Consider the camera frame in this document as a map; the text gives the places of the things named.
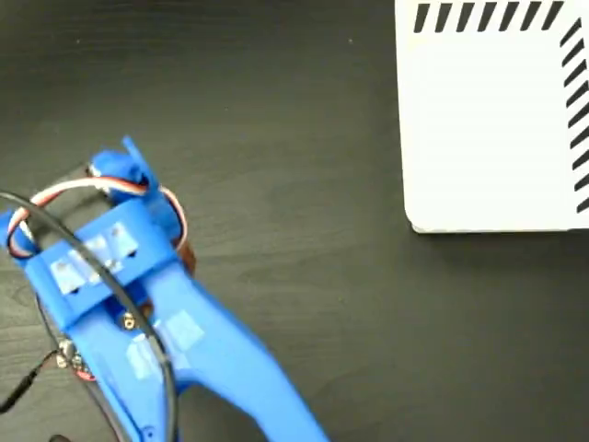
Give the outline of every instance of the black cable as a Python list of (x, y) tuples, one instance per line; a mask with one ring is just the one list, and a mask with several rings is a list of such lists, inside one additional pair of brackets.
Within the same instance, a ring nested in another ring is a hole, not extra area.
[[(43, 306), (40, 304), (39, 296), (35, 294), (34, 299), (35, 307), (37, 308), (37, 312), (39, 313), (40, 321), (43, 324), (43, 328), (45, 329), (45, 332), (47, 333), (49, 340), (51, 341), (52, 349), (59, 351), (59, 342), (57, 340), (57, 337), (53, 333), (51, 326), (49, 325), (49, 320), (47, 319), (45, 310), (43, 309)], [(109, 407), (109, 404), (106, 402), (106, 399), (104, 398), (104, 396), (102, 396), (98, 388), (95, 385), (90, 385), (86, 381), (80, 379), (75, 373), (75, 369), (71, 365), (70, 369), (72, 370), (72, 373), (74, 377), (77, 379), (77, 381), (80, 382), (80, 384), (82, 384), (82, 387), (84, 388), (84, 390), (86, 390), (86, 393), (88, 394), (88, 396), (90, 396), (90, 399), (94, 402), (94, 404), (100, 411), (100, 414), (102, 414), (104, 420), (107, 421), (107, 424), (109, 425), (109, 428), (112, 431), (112, 435), (114, 436), (115, 440), (117, 442), (125, 442), (127, 438), (124, 435), (124, 432), (121, 429), (121, 426), (119, 425), (116, 416), (113, 415), (112, 410)]]
[(17, 404), (17, 402), (29, 391), (33, 382), (45, 367), (49, 360), (57, 355), (57, 350), (51, 350), (30, 372), (18, 382), (18, 385), (12, 390), (4, 402), (0, 403), (0, 414), (8, 413)]
[(87, 262), (92, 270), (94, 270), (102, 279), (104, 284), (106, 284), (112, 291), (112, 294), (122, 306), (133, 315), (137, 321), (139, 329), (144, 333), (147, 341), (150, 343), (157, 362), (161, 367), (167, 399), (168, 416), (166, 441), (176, 442), (178, 434), (178, 395), (176, 391), (174, 371), (166, 347), (158, 336), (154, 326), (149, 322), (144, 313), (135, 305), (133, 299), (129, 296), (119, 281), (117, 281), (110, 270), (100, 262), (94, 253), (92, 253), (92, 251), (90, 251), (90, 249), (87, 248), (84, 243), (57, 217), (43, 208), (38, 207), (36, 204), (33, 204), (27, 198), (12, 192), (0, 190), (0, 199), (25, 208), (33, 217), (38, 218), (47, 228), (52, 230), (56, 235), (59, 235), (61, 239), (72, 247), (72, 249), (80, 254), (84, 261)]

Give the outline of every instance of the electronic component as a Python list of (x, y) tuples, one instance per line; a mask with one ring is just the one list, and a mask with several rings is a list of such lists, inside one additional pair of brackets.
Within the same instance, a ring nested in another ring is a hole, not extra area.
[[(62, 354), (92, 373), (133, 442), (175, 441), (177, 394), (192, 384), (249, 413), (273, 442), (327, 442), (263, 344), (192, 279), (195, 260), (178, 199), (132, 140), (123, 144), (127, 154), (101, 152), (91, 177), (50, 186), (32, 204), (0, 192), (22, 206), (0, 218), (0, 229), (75, 347)], [(66, 222), (36, 205), (81, 188), (104, 192), (112, 207), (75, 227), (74, 237)], [(36, 242), (37, 225), (28, 232), (23, 224), (30, 214), (52, 232), (43, 233), (46, 248)]]

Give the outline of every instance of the black table surface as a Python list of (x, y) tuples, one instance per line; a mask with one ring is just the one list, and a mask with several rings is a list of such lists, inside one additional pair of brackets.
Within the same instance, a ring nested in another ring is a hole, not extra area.
[[(411, 232), (392, 1), (14, 0), (0, 18), (2, 187), (132, 135), (186, 206), (198, 278), (333, 441), (589, 436), (589, 240)], [(20, 272), (0, 272), (8, 391), (47, 341)], [(181, 428), (263, 440), (199, 388)], [(111, 440), (64, 370), (0, 419), (3, 441), (56, 432)]]

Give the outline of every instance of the white wire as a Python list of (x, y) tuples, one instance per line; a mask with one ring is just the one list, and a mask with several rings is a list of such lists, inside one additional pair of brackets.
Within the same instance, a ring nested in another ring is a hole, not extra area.
[[(143, 195), (147, 192), (147, 188), (134, 183), (113, 179), (111, 177), (94, 177), (59, 182), (41, 192), (36, 193), (30, 200), (36, 205), (43, 206), (62, 192), (83, 187), (96, 187), (97, 189), (101, 190), (107, 188), (109, 190), (117, 190), (134, 195)], [(188, 221), (186, 219), (186, 214), (184, 213), (184, 209), (174, 192), (163, 186), (161, 186), (159, 190), (164, 195), (166, 195), (179, 217), (181, 234), (176, 245), (176, 250), (180, 251), (184, 247), (188, 238)], [(29, 239), (33, 240), (29, 226), (27, 226), (27, 223), (25, 222), (25, 219), (28, 215), (29, 213), (27, 210), (19, 207), (10, 218), (8, 223), (8, 232), (11, 233), (16, 228), (16, 225), (19, 224), (25, 235), (27, 235)], [(18, 243), (15, 241), (14, 235), (10, 236), (8, 246), (12, 252), (19, 257), (26, 258), (32, 255), (32, 252), (25, 250), (18, 245)]]

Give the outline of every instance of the white box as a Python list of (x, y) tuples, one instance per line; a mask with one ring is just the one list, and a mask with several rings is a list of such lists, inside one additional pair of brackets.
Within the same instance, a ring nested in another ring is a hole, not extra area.
[(589, 227), (589, 0), (396, 3), (416, 231)]

